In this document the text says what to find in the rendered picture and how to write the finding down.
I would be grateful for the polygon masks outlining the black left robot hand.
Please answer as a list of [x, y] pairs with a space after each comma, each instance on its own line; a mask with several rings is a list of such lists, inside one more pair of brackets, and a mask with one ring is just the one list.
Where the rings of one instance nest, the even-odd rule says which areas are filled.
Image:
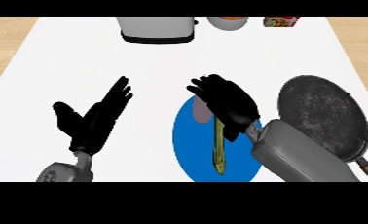
[[94, 156], [107, 143], [116, 122], [132, 100], [132, 86], [123, 76], [110, 89], [104, 99], [82, 115], [66, 102], [54, 104], [58, 128], [73, 139], [70, 150]]

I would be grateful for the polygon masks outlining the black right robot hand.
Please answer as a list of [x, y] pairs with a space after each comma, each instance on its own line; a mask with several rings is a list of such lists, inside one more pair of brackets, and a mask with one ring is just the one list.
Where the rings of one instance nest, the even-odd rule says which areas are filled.
[[191, 80], [187, 89], [206, 102], [211, 111], [225, 124], [224, 137], [234, 142], [249, 126], [261, 119], [256, 102], [243, 88], [221, 75]]

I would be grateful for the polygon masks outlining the blue round plate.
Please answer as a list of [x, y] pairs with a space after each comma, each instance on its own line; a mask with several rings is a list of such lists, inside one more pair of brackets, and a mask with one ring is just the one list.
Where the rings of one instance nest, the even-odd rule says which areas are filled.
[[174, 128], [174, 143], [184, 171], [196, 182], [249, 182], [261, 163], [252, 156], [253, 144], [246, 134], [225, 141], [227, 170], [221, 175], [214, 165], [215, 119], [199, 123], [193, 117], [194, 97], [180, 111]]

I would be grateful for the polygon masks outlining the dark grey frying pan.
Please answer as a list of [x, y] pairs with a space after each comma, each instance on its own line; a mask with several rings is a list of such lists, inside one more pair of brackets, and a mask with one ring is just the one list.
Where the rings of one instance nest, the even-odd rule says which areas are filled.
[[282, 119], [368, 175], [368, 119], [351, 93], [329, 79], [301, 75], [282, 89]]

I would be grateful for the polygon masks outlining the white round bowl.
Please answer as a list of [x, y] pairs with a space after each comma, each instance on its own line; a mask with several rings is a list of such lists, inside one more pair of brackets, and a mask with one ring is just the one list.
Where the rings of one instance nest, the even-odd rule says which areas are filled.
[[209, 17], [209, 22], [212, 25], [225, 31], [240, 30], [249, 21], [249, 17]]

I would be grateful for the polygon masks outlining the red printed box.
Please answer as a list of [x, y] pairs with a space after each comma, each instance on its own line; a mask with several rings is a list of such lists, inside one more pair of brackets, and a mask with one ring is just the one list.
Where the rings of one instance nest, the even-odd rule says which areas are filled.
[[267, 27], [295, 27], [299, 17], [265, 17], [264, 25]]

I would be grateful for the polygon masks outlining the white toaster with black base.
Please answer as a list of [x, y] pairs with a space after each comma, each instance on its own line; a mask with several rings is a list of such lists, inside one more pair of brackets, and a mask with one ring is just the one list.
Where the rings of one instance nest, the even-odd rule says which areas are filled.
[[140, 44], [181, 44], [194, 39], [194, 17], [117, 17], [123, 39]]

